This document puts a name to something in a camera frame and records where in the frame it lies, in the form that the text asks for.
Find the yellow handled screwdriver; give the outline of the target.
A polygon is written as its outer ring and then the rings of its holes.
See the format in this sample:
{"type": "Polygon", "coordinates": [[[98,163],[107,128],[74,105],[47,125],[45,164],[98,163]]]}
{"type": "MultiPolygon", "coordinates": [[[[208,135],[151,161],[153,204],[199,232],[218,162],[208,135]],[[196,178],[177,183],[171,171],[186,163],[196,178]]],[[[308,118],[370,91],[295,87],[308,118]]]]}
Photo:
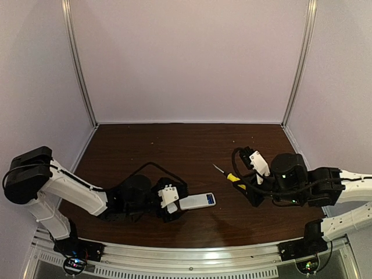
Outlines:
{"type": "Polygon", "coordinates": [[[240,180],[238,177],[236,177],[235,175],[233,175],[232,173],[228,173],[226,171],[224,171],[223,169],[219,168],[217,165],[215,165],[214,163],[212,164],[213,167],[215,169],[217,169],[219,172],[222,173],[222,175],[228,180],[230,181],[231,183],[234,182],[234,181],[238,181],[240,180]]]}

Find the white remote control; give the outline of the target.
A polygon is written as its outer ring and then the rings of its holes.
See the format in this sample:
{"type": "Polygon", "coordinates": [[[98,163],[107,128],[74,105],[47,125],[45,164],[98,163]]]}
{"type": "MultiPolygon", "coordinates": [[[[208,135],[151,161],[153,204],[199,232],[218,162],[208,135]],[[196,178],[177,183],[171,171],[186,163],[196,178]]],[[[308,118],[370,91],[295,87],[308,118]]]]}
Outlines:
{"type": "Polygon", "coordinates": [[[194,210],[201,208],[208,208],[206,194],[189,195],[186,198],[179,200],[181,210],[194,210]]]}

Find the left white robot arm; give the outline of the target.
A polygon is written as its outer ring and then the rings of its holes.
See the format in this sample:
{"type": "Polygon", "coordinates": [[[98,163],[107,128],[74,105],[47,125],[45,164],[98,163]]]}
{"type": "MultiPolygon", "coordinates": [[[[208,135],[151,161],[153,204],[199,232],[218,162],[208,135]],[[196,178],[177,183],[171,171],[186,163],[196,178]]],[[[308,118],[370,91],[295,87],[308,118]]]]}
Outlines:
{"type": "Polygon", "coordinates": [[[13,158],[2,188],[5,197],[26,207],[55,241],[76,241],[73,221],[57,210],[48,199],[49,194],[107,222],[133,219],[150,212],[164,222],[178,219],[182,213],[177,202],[188,197],[188,185],[158,164],[153,166],[166,174],[156,184],[136,170],[119,185],[103,189],[62,167],[52,157],[52,150],[41,146],[13,158]]]}

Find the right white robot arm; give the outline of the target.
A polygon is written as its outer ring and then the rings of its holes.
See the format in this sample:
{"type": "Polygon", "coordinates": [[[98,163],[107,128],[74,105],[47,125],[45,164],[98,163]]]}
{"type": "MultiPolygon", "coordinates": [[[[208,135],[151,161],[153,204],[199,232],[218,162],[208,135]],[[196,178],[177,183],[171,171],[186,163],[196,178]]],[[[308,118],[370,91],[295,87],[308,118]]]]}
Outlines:
{"type": "Polygon", "coordinates": [[[319,167],[308,170],[299,153],[282,153],[267,163],[259,151],[236,148],[231,154],[234,187],[258,207],[271,199],[282,207],[325,207],[346,202],[364,205],[336,217],[307,223],[304,241],[330,242],[371,224],[371,175],[319,167]]]}

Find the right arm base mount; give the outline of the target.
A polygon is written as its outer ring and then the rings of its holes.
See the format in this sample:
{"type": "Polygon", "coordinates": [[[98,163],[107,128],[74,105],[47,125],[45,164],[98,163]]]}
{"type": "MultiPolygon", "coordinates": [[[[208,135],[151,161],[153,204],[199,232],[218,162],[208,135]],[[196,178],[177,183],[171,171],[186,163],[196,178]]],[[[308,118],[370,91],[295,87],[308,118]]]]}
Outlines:
{"type": "Polygon", "coordinates": [[[281,261],[294,260],[297,271],[307,277],[320,272],[329,262],[327,260],[326,264],[320,267],[319,253],[328,250],[328,243],[322,237],[316,240],[301,238],[280,242],[277,247],[281,261]]]}

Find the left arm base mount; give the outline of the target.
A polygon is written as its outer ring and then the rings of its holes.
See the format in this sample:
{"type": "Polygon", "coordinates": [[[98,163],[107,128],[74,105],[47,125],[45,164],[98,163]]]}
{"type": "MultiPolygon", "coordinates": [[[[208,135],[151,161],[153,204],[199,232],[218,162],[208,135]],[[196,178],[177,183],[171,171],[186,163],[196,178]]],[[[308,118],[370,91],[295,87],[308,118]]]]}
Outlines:
{"type": "Polygon", "coordinates": [[[52,240],[53,250],[59,252],[63,257],[62,268],[68,276],[78,276],[88,266],[88,262],[100,262],[104,244],[82,240],[79,238],[66,238],[52,240]]]}

